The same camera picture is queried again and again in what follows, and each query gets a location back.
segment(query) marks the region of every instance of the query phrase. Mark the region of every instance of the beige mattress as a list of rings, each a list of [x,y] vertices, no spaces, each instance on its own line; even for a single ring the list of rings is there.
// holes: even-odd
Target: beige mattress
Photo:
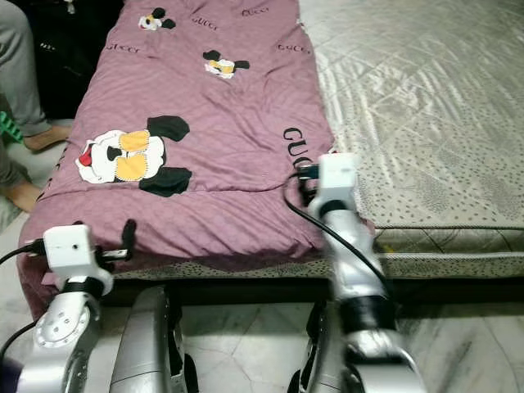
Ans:
[[[393,278],[524,275],[524,3],[301,0],[327,119]],[[187,263],[122,278],[324,277]]]

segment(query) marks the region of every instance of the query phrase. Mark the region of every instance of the gray pants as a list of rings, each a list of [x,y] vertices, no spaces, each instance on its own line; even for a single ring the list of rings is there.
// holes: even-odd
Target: gray pants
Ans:
[[[7,99],[25,137],[50,128],[40,107],[29,23],[24,13],[7,0],[0,0],[0,96]],[[12,187],[23,178],[1,145],[0,141],[0,187]]]

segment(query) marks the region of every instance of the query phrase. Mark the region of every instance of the mauve blanket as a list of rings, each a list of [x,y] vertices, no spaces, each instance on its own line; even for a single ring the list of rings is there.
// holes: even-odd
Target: mauve blanket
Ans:
[[[20,243],[82,220],[115,248],[132,218],[138,257],[117,271],[304,259],[322,239],[282,184],[331,146],[297,0],[128,0]],[[18,266],[38,316],[47,264]]]

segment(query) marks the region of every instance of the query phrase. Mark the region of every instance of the person's foot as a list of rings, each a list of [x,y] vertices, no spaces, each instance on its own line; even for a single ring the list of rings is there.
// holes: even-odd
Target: person's foot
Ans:
[[[71,134],[71,127],[63,125],[53,125],[48,131],[34,135],[33,137],[25,137],[25,147],[32,151],[40,151],[53,143],[67,139]]]
[[[5,195],[7,199],[28,213],[34,208],[40,193],[40,188],[27,181],[2,190],[2,194]]]

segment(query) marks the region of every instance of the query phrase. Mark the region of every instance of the cartoon character print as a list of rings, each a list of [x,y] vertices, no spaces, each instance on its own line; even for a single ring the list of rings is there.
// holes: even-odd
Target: cartoon character print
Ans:
[[[176,23],[172,19],[161,20],[165,16],[165,9],[157,7],[147,16],[141,16],[138,21],[138,27],[144,30],[157,30],[159,27],[172,29]]]
[[[204,52],[203,57],[208,61],[205,65],[206,71],[224,79],[231,79],[239,68],[248,70],[250,67],[249,61],[230,61],[221,59],[220,52],[217,51]]]
[[[75,164],[86,182],[138,182],[144,191],[171,197],[187,190],[192,172],[164,167],[163,138],[180,142],[188,133],[189,126],[178,116],[150,118],[147,129],[131,133],[114,129],[88,140]]]

